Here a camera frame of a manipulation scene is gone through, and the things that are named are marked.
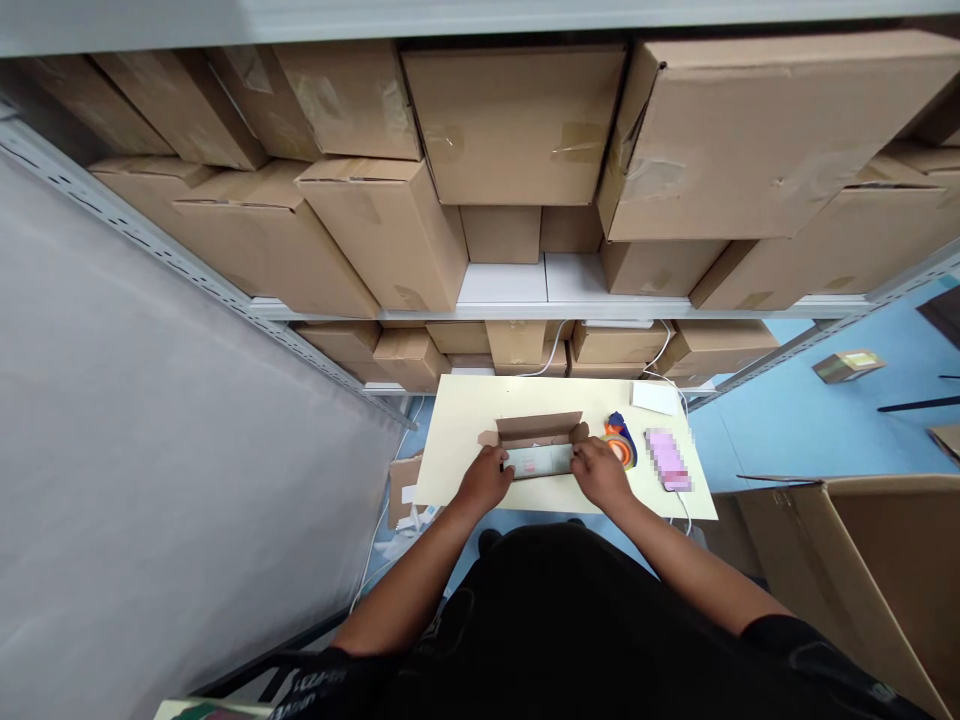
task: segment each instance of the small box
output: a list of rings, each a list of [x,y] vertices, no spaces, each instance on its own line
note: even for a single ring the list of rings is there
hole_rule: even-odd
[[[577,322],[571,352],[584,364],[652,362],[666,343],[667,329],[660,323],[649,329],[634,329]]]
[[[566,475],[570,472],[573,444],[590,437],[590,428],[587,423],[580,421],[582,417],[582,412],[568,412],[497,418],[497,429],[480,433],[477,442],[515,453],[515,462],[521,463],[515,479]],[[557,449],[544,450],[549,446],[556,446]]]
[[[468,262],[460,211],[440,206],[426,163],[321,160],[297,188],[385,309],[456,309]]]
[[[493,355],[462,355],[453,353],[447,355],[452,368],[484,368],[493,370]]]
[[[887,364],[869,350],[834,353],[813,366],[813,371],[828,385],[858,380]]]
[[[375,318],[377,301],[293,184],[304,169],[274,160],[255,173],[222,172],[174,208],[203,233],[207,262],[245,292],[294,312]]]
[[[960,232],[937,182],[883,153],[792,239],[730,244],[690,293],[704,310],[785,310],[808,294],[863,294]]]
[[[540,262],[540,211],[522,205],[461,207],[470,262],[536,265]]]
[[[606,238],[793,237],[958,70],[960,42],[918,30],[638,44]]]
[[[495,365],[533,365],[543,355],[545,320],[486,320]]]
[[[207,253],[207,233],[177,212],[173,201],[210,180],[219,169],[178,157],[120,157],[101,160],[87,170],[187,250],[208,265],[216,264],[216,255]]]
[[[487,326],[476,322],[428,322],[427,332],[444,355],[489,355]]]
[[[567,344],[562,340],[557,345],[557,351],[553,353],[553,361],[549,366],[550,353],[553,352],[553,340],[547,340],[543,344],[543,353],[540,355],[540,362],[529,365],[503,365],[494,364],[497,375],[527,375],[530,373],[540,373],[538,377],[566,377],[567,374]]]
[[[671,380],[746,367],[780,347],[762,320],[674,320],[677,332],[657,361]]]
[[[622,45],[404,52],[445,205],[589,205]]]
[[[392,40],[285,43],[273,51],[323,152],[422,157]]]
[[[373,364],[373,351],[381,332],[376,320],[305,323],[295,329],[300,337],[340,364]]]
[[[34,82],[59,100],[120,155],[176,155],[137,109],[83,55],[18,61]]]
[[[423,328],[384,330],[373,359],[408,392],[435,393],[450,363]]]
[[[596,205],[552,206],[540,218],[540,252],[595,253],[603,242]]]
[[[201,50],[97,53],[93,59],[187,162],[256,170],[269,159]]]
[[[410,509],[413,503],[410,500],[404,502],[404,497],[409,497],[413,492],[412,488],[417,486],[422,459],[420,455],[417,455],[404,460],[394,460],[390,463],[390,504],[387,512],[387,522],[391,530],[396,530],[397,524],[401,520],[410,517]],[[417,506],[418,513],[426,509],[426,505]]]
[[[316,162],[323,158],[313,129],[269,45],[208,48],[207,57],[269,155]]]
[[[686,297],[726,246],[725,240],[604,243],[600,262],[613,295]]]

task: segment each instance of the packing tape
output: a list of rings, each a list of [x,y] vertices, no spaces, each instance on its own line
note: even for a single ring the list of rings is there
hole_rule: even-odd
[[[245,88],[273,95],[267,68],[264,67],[260,52],[254,45],[231,45],[221,50]]]
[[[431,163],[450,165],[463,156],[463,130],[456,125],[424,127],[423,144]]]
[[[624,178],[621,202],[654,200],[679,195],[686,165],[663,158],[634,157]]]
[[[399,136],[397,137],[399,141],[406,142],[413,135],[413,121],[403,86],[396,78],[389,80],[380,78],[377,80],[376,92],[380,97],[383,123],[387,134]]]
[[[860,169],[882,145],[883,143],[853,145],[809,155],[788,176],[777,178],[771,183],[774,198],[786,199],[803,193],[809,195],[811,202],[829,200],[854,182]]]
[[[596,163],[603,161],[607,133],[596,123],[566,122],[560,127],[560,145],[550,151],[556,162]]]
[[[326,75],[307,75],[296,70],[287,70],[286,73],[300,108],[313,127],[314,135],[353,130],[355,123],[351,120],[350,108],[337,95],[330,78]]]
[[[772,296],[772,290],[762,293],[752,293],[747,295],[747,297],[743,299],[743,302],[737,305],[734,310],[756,310]]]
[[[397,294],[403,300],[404,305],[406,305],[409,309],[418,310],[420,312],[427,312],[430,309],[423,301],[423,298],[420,297],[420,293],[413,288],[408,288],[403,285],[394,285],[393,289],[396,290]]]

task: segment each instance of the open cardboard box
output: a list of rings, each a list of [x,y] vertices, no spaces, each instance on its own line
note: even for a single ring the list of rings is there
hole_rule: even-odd
[[[502,447],[504,450],[543,447],[547,445],[572,445],[590,437],[590,428],[581,422],[582,412],[531,415],[521,418],[498,418],[497,429],[484,430],[477,437],[481,445]],[[569,466],[562,471],[541,472],[526,475],[518,480],[548,475],[566,475]]]

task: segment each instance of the cardboard box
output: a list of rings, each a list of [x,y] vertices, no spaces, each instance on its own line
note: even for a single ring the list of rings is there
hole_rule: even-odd
[[[396,380],[393,379],[392,374],[384,370],[375,362],[343,362],[338,364],[362,383],[396,382]]]
[[[595,378],[598,380],[636,380],[647,368],[645,362],[632,363],[582,363],[568,352],[570,370],[567,377]]]
[[[960,233],[945,190],[878,155],[790,240],[734,242],[690,293],[704,310],[784,310],[811,293],[867,293]]]
[[[832,384],[858,380],[864,375],[886,367],[887,364],[869,350],[834,353],[813,366],[813,371],[825,383]]]
[[[201,50],[97,53],[93,59],[187,162],[239,170],[267,162]]]
[[[373,359],[408,392],[435,393],[450,362],[423,328],[384,330]]]
[[[960,42],[918,30],[638,45],[606,238],[793,237],[958,69]]]
[[[736,493],[772,594],[878,680],[960,717],[956,475],[892,475]]]
[[[380,342],[375,320],[304,323],[295,328],[300,337],[336,363],[373,363]]]
[[[487,368],[493,370],[493,355],[463,355],[453,353],[447,355],[452,368]]]
[[[255,173],[222,172],[174,207],[205,233],[207,262],[245,292],[294,312],[375,318],[377,301],[297,192],[306,167],[274,160]]]
[[[487,327],[477,322],[428,322],[427,332],[444,355],[489,355]]]
[[[40,87],[120,155],[175,155],[137,109],[84,55],[18,61]]]
[[[582,412],[567,412],[522,418],[497,418],[497,429],[484,430],[477,442],[481,445],[502,447],[507,451],[547,445],[569,446],[590,437],[590,428],[587,423],[581,422],[582,417]],[[566,475],[569,472],[568,462],[565,468],[551,467],[526,477]]]
[[[676,333],[657,361],[664,377],[741,370],[780,347],[762,320],[674,320]]]
[[[216,264],[218,256],[209,252],[207,233],[181,215],[173,201],[210,180],[219,170],[177,157],[108,158],[87,170],[187,250],[208,265]]]
[[[652,362],[667,343],[667,329],[602,328],[577,322],[571,352],[581,363]]]
[[[289,43],[273,50],[323,152],[422,157],[392,40]]]
[[[470,262],[540,262],[540,208],[464,206],[463,234]]]
[[[315,162],[323,158],[269,45],[208,48],[207,57],[269,155]]]
[[[942,425],[927,428],[927,434],[937,444],[953,464],[960,467],[960,425]]]
[[[621,45],[403,53],[440,201],[590,204],[624,54]]]
[[[420,455],[405,460],[394,460],[390,463],[390,504],[387,511],[387,522],[391,530],[397,529],[397,524],[404,518],[410,517],[410,508],[413,505],[411,495],[417,486],[417,477],[420,475]],[[417,512],[427,509],[426,505],[418,505]]]
[[[540,354],[540,361],[525,365],[505,365],[494,363],[494,370],[497,375],[527,375],[540,372],[550,361],[550,353],[553,352],[553,340],[547,340],[543,344],[543,352]],[[550,362],[547,369],[540,373],[538,377],[566,377],[567,375],[567,344],[561,341],[557,345],[557,351],[553,354],[553,361]]]
[[[297,188],[385,309],[456,309],[468,262],[460,212],[440,206],[424,162],[321,160]]]
[[[596,205],[545,207],[540,218],[540,252],[595,253],[603,242]]]
[[[553,342],[557,339],[557,331],[560,332],[560,340],[573,339],[573,326],[576,320],[547,320],[547,327],[543,331],[543,339],[547,342]]]
[[[539,362],[546,340],[545,320],[486,320],[490,354],[495,365]]]
[[[686,297],[726,246],[724,240],[604,243],[600,262],[613,295]]]

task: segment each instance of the phone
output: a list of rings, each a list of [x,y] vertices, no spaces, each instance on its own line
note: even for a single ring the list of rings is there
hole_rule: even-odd
[[[651,428],[644,433],[644,437],[663,489],[667,492],[693,490],[693,480],[687,472],[687,466],[683,464],[683,458],[680,457],[673,433]]]

